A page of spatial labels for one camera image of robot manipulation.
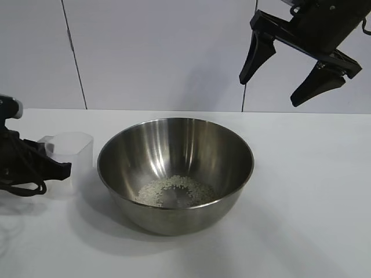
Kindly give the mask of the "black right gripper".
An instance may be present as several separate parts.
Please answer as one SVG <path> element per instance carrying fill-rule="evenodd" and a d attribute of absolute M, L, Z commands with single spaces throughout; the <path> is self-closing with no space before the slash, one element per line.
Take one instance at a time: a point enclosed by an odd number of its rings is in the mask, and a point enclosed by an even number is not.
<path fill-rule="evenodd" d="M 304 102 L 345 84 L 361 66 L 338 50 L 338 46 L 362 22 L 362 1 L 289 1 L 289 21 L 257 10 L 250 21 L 252 37 L 239 74 L 246 85 L 275 53 L 278 40 L 318 62 L 290 97 L 292 105 Z"/>

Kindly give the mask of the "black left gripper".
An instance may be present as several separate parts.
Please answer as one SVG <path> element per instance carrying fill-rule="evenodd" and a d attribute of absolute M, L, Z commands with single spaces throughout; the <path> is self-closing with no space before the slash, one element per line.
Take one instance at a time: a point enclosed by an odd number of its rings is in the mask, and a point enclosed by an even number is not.
<path fill-rule="evenodd" d="M 1 119 L 1 189 L 22 190 L 22 184 L 35 184 L 45 190 L 45 181 L 70 177 L 72 163 L 47 158 L 44 142 L 21 139 L 19 132 L 5 126 Z"/>

